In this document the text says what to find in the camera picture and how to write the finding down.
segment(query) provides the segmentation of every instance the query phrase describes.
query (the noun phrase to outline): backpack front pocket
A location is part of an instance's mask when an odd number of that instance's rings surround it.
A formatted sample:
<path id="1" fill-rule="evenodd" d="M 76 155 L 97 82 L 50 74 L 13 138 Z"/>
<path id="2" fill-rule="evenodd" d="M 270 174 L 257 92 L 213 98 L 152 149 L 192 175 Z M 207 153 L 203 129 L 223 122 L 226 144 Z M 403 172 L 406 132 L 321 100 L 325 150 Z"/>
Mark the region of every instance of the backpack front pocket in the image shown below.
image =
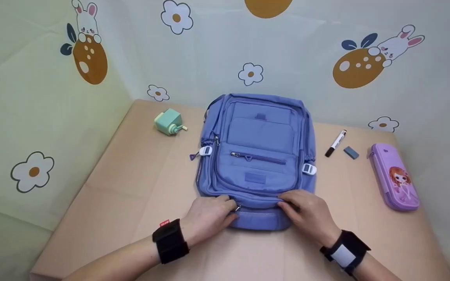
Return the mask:
<path id="1" fill-rule="evenodd" d="M 230 123 L 229 144 L 249 148 L 294 153 L 293 128 L 289 124 L 236 117 Z"/>
<path id="2" fill-rule="evenodd" d="M 218 177 L 238 190 L 281 193 L 293 189 L 299 169 L 294 155 L 222 142 L 216 161 Z"/>

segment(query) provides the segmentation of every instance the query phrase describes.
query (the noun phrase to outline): cartoon bunny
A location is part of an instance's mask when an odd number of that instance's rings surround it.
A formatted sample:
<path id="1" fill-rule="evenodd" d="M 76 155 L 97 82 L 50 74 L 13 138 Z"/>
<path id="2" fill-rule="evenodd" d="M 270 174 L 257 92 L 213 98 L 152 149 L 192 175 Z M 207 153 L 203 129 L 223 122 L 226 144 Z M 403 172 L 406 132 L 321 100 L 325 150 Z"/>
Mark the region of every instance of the cartoon bunny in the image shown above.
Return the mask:
<path id="1" fill-rule="evenodd" d="M 415 29 L 414 25 L 402 27 L 402 30 L 396 37 L 392 37 L 379 43 L 377 47 L 369 48 L 369 55 L 378 55 L 379 53 L 382 53 L 385 57 L 382 66 L 384 68 L 390 66 L 391 62 L 405 53 L 408 48 L 417 46 L 419 43 L 423 42 L 425 39 L 425 36 L 423 35 L 410 38 Z"/>
<path id="2" fill-rule="evenodd" d="M 79 35 L 77 38 L 79 41 L 85 42 L 86 35 L 91 35 L 93 36 L 93 40 L 95 40 L 95 42 L 102 42 L 102 38 L 98 34 L 98 26 L 96 25 L 95 19 L 96 12 L 98 10 L 96 4 L 90 2 L 85 10 L 79 0 L 72 0 L 72 6 L 77 13 L 77 29 L 79 30 Z"/>

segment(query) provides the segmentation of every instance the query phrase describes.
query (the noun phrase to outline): wall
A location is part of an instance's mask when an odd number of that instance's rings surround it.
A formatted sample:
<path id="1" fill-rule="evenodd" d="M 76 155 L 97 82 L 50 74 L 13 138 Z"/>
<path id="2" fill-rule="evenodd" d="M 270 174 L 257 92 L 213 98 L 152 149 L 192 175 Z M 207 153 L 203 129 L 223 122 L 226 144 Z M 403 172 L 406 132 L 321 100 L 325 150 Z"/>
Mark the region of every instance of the wall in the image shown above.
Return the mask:
<path id="1" fill-rule="evenodd" d="M 132 102 L 78 35 L 69 0 L 0 0 L 0 280 L 28 279 Z"/>
<path id="2" fill-rule="evenodd" d="M 278 94 L 315 121 L 396 132 L 450 263 L 450 2 L 97 4 L 137 98 L 205 107 L 229 92 Z"/>

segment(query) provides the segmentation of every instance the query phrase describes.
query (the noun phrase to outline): black wrist strap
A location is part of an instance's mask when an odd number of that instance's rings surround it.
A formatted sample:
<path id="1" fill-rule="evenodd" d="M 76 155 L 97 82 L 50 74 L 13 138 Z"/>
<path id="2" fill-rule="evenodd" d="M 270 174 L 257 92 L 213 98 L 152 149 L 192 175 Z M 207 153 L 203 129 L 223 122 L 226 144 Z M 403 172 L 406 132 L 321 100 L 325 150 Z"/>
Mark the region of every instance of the black wrist strap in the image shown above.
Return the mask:
<path id="1" fill-rule="evenodd" d="M 189 246 L 180 228 L 180 219 L 175 219 L 154 231 L 152 241 L 157 245 L 163 264 L 178 260 L 189 253 Z"/>
<path id="2" fill-rule="evenodd" d="M 345 270 L 348 275 L 353 276 L 354 270 L 360 265 L 367 251 L 371 249 L 360 240 L 357 235 L 351 231 L 341 231 L 336 243 L 331 247 L 322 247 L 320 252 L 329 260 L 336 259 L 339 265 Z"/>

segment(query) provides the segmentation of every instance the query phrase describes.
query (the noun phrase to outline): white flower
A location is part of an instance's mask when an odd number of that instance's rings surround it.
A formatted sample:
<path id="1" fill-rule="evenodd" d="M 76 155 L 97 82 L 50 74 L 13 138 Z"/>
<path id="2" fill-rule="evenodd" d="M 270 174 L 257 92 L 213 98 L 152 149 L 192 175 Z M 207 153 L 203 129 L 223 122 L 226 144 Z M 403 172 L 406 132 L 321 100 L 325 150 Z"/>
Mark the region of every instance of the white flower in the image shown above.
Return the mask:
<path id="1" fill-rule="evenodd" d="M 164 88 L 159 88 L 156 85 L 148 85 L 147 94 L 156 101 L 167 101 L 170 99 L 168 92 Z"/>
<path id="2" fill-rule="evenodd" d="M 369 127 L 376 130 L 384 130 L 387 132 L 395 132 L 395 128 L 398 127 L 398 121 L 392 120 L 388 116 L 382 116 L 378 120 L 369 122 Z"/>
<path id="3" fill-rule="evenodd" d="M 243 69 L 239 71 L 239 79 L 244 81 L 244 85 L 249 86 L 254 82 L 261 82 L 263 80 L 263 67 L 259 64 L 254 65 L 251 62 L 244 64 Z"/>
<path id="4" fill-rule="evenodd" d="M 176 4 L 173 0 L 166 0 L 162 4 L 164 11 L 161 13 L 163 23 L 171 27 L 174 34 L 182 34 L 184 30 L 189 30 L 193 26 L 190 17 L 191 8 L 185 3 Z"/>
<path id="5" fill-rule="evenodd" d="M 17 181 L 16 189 L 27 193 L 34 187 L 44 187 L 50 180 L 50 171 L 54 165 L 53 158 L 45 157 L 41 151 L 31 153 L 25 162 L 11 169 L 11 178 Z"/>

